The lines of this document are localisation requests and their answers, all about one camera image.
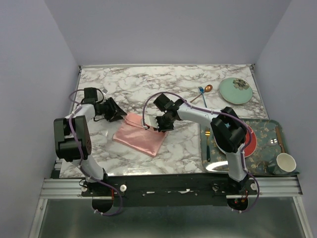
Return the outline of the pink cloth napkin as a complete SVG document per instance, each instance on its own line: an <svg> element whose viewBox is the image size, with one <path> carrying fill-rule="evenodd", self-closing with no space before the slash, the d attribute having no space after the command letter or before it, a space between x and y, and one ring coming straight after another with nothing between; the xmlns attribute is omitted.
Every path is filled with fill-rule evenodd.
<svg viewBox="0 0 317 238"><path fill-rule="evenodd" d="M145 130L141 120L142 116L128 113L113 139L139 152L155 157L167 134L153 129Z"/></svg>

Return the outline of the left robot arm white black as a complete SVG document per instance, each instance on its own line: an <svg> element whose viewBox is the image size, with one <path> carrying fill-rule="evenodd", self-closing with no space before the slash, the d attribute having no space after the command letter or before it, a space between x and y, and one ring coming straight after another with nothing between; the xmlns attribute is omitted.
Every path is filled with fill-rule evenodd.
<svg viewBox="0 0 317 238"><path fill-rule="evenodd" d="M88 122L97 122L97 117L114 122L124 119L127 113L112 97L106 99L103 91L94 87L78 89L70 94L70 99L76 105L75 110L53 122L56 155L76 165L86 182L93 183L93 191L104 196L110 184L105 170L92 156Z"/></svg>

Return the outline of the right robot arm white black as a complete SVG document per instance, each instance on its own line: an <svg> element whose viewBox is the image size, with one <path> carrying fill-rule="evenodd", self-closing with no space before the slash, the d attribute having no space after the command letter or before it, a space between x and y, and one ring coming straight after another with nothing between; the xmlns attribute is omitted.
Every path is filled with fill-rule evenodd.
<svg viewBox="0 0 317 238"><path fill-rule="evenodd" d="M247 174L245 164L245 142L248 127L234 110L226 107L220 111L198 107L184 99L170 100L165 94L160 94L154 100L155 106L163 112L156 117L158 131L171 131L176 120L187 120L211 129L217 145L225 152L228 162L228 189L233 194L239 194L246 188Z"/></svg>

